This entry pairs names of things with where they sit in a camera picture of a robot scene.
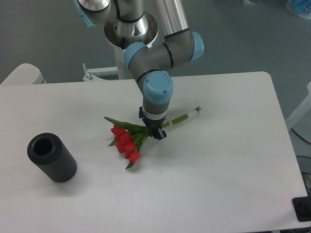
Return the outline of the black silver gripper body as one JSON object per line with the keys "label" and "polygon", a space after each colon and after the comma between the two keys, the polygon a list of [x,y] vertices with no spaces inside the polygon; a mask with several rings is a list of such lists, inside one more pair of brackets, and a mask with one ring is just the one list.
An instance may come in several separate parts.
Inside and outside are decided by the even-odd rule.
{"label": "black silver gripper body", "polygon": [[159,114],[151,116],[152,114],[147,111],[141,110],[141,119],[143,120],[145,126],[150,129],[152,133],[158,132],[158,130],[163,128],[163,124],[166,118],[166,115]]}

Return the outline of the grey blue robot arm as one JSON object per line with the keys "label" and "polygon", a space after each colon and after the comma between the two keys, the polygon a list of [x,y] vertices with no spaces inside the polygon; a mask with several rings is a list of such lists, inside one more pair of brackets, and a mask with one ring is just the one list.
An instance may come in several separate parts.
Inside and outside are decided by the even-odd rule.
{"label": "grey blue robot arm", "polygon": [[165,138],[164,121],[173,95],[167,70],[204,52],[200,34],[189,29],[182,2],[154,1],[159,17],[155,24],[149,22],[141,0],[77,0],[74,4],[87,26],[103,23],[106,38],[123,51],[126,69],[143,95],[139,117],[153,138]]}

